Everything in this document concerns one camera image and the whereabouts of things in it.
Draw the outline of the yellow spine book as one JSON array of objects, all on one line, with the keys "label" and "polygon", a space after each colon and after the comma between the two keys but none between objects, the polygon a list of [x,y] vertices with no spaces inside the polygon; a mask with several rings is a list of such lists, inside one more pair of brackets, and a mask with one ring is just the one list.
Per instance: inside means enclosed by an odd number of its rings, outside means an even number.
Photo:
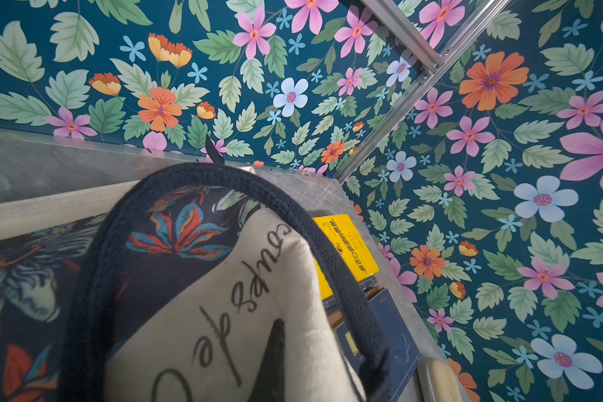
[{"label": "yellow spine book", "polygon": [[354,222],[346,214],[315,217],[314,222],[331,241],[367,298],[379,290],[375,275],[380,271]]}]

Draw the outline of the cream canvas tote bag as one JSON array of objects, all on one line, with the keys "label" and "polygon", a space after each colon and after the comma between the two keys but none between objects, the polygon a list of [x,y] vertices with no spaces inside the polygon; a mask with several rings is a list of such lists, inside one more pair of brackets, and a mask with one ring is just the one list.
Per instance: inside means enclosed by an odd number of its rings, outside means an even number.
[{"label": "cream canvas tote bag", "polygon": [[0,401],[383,401],[336,246],[252,169],[0,151]]}]

